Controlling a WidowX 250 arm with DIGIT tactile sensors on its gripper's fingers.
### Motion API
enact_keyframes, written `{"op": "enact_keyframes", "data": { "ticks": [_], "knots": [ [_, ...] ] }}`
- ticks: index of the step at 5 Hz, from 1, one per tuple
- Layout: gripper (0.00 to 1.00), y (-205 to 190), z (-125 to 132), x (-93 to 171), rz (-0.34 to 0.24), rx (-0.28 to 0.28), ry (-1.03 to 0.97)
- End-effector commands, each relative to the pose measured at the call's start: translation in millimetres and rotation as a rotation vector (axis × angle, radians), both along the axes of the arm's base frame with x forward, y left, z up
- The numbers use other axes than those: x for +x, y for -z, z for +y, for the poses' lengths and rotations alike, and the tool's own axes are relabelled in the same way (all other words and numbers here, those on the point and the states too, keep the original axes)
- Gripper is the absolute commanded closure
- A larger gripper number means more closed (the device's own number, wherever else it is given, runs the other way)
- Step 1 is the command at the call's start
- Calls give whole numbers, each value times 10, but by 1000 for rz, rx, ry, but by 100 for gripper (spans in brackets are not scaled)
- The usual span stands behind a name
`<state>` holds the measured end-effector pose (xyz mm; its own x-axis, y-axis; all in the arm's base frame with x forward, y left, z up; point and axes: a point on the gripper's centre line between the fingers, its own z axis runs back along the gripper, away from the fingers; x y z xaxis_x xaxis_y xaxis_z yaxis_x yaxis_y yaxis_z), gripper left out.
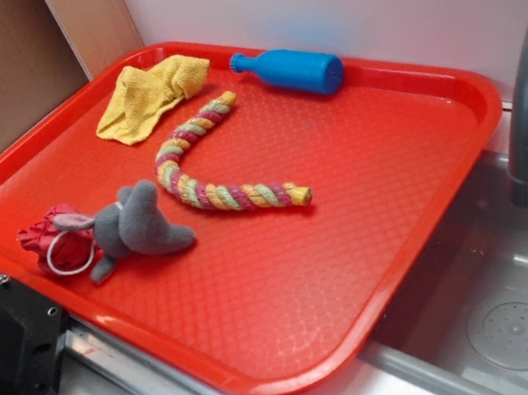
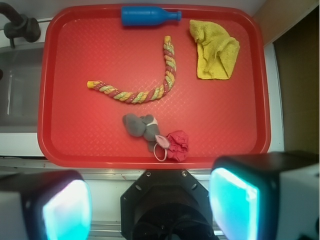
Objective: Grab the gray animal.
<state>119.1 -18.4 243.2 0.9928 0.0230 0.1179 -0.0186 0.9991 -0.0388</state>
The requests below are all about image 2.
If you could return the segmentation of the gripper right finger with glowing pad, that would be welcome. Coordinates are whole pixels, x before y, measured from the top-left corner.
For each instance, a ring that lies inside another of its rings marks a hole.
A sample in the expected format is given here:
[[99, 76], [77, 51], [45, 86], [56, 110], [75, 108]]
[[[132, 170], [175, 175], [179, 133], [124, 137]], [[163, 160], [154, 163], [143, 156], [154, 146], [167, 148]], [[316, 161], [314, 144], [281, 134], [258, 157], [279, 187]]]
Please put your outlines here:
[[320, 156], [305, 151], [225, 155], [209, 177], [209, 202], [229, 240], [317, 240]]

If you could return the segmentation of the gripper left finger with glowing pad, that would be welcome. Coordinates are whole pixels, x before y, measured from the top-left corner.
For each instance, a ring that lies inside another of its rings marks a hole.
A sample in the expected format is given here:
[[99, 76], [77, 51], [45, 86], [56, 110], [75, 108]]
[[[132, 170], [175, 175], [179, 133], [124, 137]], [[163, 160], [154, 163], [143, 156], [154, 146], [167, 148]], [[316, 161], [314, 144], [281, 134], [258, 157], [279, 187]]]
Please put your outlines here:
[[86, 240], [91, 223], [90, 187], [79, 172], [1, 175], [2, 240]]

